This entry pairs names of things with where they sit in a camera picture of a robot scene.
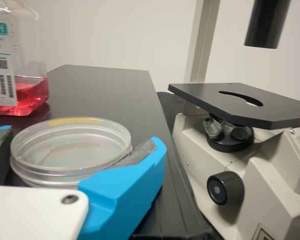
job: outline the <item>petri dish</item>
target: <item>petri dish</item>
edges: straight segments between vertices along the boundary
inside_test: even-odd
[[[97,117],[43,121],[11,142],[13,171],[32,187],[76,189],[78,183],[120,161],[132,150],[121,124]]]

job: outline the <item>focus knob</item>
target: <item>focus knob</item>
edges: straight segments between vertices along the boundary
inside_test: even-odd
[[[218,205],[238,204],[245,196],[241,177],[233,171],[211,175],[206,182],[210,198]]]

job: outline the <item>microscope body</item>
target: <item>microscope body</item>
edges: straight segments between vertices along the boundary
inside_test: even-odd
[[[173,139],[202,214],[225,240],[300,240],[300,127],[253,128],[249,147],[220,152],[202,125],[209,113],[192,108],[176,116]],[[242,200],[218,205],[207,181],[229,172],[242,180]]]

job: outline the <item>white label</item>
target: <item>white label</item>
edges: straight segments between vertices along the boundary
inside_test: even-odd
[[[13,71],[11,41],[7,25],[0,22],[0,105],[16,106],[17,93]]]

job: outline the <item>blue clip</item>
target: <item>blue clip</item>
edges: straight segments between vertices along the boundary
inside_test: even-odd
[[[79,183],[89,198],[89,211],[79,240],[126,240],[150,209],[165,175],[165,144],[136,165],[101,170]]]

